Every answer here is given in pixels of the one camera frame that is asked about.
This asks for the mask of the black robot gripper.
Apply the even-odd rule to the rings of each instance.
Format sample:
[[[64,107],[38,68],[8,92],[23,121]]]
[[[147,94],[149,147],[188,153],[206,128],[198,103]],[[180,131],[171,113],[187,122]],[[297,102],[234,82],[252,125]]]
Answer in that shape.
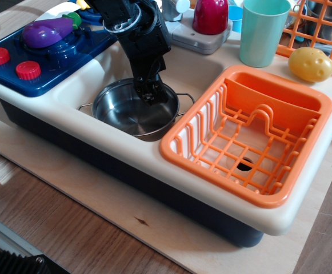
[[[106,31],[119,40],[133,72],[134,89],[150,105],[166,103],[168,95],[159,72],[171,49],[169,34],[155,1],[87,1],[102,18]]]

